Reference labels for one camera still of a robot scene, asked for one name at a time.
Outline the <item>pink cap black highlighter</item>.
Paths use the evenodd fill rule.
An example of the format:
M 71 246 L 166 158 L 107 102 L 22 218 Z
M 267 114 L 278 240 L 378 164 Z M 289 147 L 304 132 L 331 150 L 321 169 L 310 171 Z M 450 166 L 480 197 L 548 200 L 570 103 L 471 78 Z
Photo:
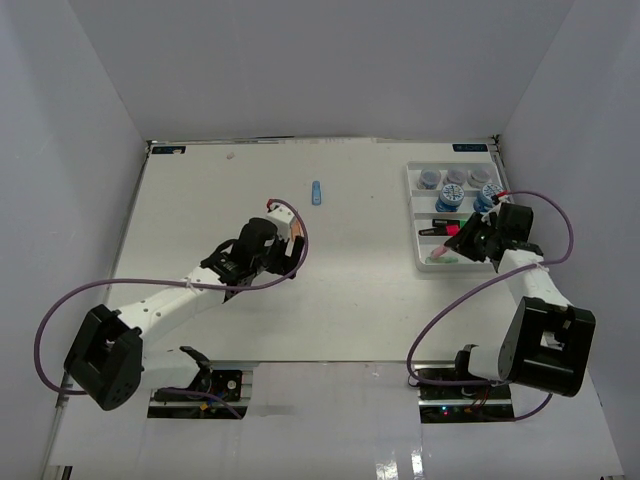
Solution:
M 421 229 L 418 231 L 418 235 L 421 237 L 435 237 L 435 236 L 446 236 L 451 237 L 456 235 L 460 230 L 458 225 L 444 225 L 431 227 L 428 229 Z

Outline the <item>pink correction tape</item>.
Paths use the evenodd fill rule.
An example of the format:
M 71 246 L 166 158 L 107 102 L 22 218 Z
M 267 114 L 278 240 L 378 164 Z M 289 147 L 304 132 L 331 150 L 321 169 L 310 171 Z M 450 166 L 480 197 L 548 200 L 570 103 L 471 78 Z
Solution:
M 441 256 L 443 256 L 444 254 L 446 254 L 448 252 L 448 248 L 444 245 L 441 245 L 439 247 L 437 247 L 436 249 L 434 249 L 431 254 L 430 254 L 430 258 L 431 259 L 438 259 Z

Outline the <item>green cap black highlighter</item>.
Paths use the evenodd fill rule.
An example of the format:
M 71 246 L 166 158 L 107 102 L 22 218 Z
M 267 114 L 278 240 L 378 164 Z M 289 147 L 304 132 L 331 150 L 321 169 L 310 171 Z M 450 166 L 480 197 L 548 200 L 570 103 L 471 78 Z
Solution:
M 432 220 L 433 227 L 443 227 L 443 226 L 458 226 L 461 227 L 465 224 L 465 220 L 455 220 L 455 219 L 440 219 L 434 218 Z

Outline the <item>green correction tape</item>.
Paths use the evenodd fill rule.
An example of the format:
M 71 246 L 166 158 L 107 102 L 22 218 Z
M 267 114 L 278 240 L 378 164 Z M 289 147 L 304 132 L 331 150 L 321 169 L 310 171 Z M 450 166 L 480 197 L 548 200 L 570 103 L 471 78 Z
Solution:
M 437 265 L 446 265 L 446 264 L 457 264 L 458 259 L 456 257 L 451 256 L 442 256 L 438 258 L 427 258 L 425 260 L 426 264 L 437 264 Z

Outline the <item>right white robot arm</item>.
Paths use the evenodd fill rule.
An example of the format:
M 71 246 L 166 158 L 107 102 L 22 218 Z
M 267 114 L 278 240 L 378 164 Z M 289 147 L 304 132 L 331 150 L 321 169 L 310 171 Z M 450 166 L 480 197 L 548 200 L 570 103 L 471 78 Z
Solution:
M 516 304 L 511 323 L 486 346 L 467 344 L 455 358 L 453 390 L 472 399 L 488 381 L 514 383 L 565 397 L 583 383 L 596 319 L 559 291 L 541 248 L 529 241 L 534 213 L 502 203 L 473 213 L 445 246 L 476 262 L 489 262 Z

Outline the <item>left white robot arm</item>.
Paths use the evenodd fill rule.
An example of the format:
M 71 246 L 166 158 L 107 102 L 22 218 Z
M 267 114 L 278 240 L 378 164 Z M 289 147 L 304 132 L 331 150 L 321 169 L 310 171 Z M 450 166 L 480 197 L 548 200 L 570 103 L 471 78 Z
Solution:
M 257 290 L 255 279 L 294 277 L 308 252 L 296 234 L 302 225 L 282 204 L 250 219 L 239 236 L 220 244 L 179 281 L 134 303 L 98 305 L 85 316 L 64 362 L 65 371 L 104 411 L 127 402 L 138 390 L 199 399 L 211 395 L 210 360 L 191 346 L 168 350 L 157 343 L 192 318 L 240 293 Z

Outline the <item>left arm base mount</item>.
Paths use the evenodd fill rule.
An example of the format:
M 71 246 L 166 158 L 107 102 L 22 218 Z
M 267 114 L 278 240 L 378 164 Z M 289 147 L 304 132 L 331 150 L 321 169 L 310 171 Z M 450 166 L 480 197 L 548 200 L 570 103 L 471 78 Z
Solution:
M 175 420 L 240 420 L 247 413 L 252 376 L 242 370 L 213 370 L 195 390 L 199 395 L 157 391 L 147 417 Z

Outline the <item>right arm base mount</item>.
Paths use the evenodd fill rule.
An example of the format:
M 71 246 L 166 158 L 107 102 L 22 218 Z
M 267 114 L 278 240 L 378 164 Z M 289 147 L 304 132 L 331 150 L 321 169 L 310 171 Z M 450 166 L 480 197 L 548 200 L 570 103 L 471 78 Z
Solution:
M 422 424 L 510 422 L 515 418 L 508 386 L 451 386 L 418 382 L 411 375 Z

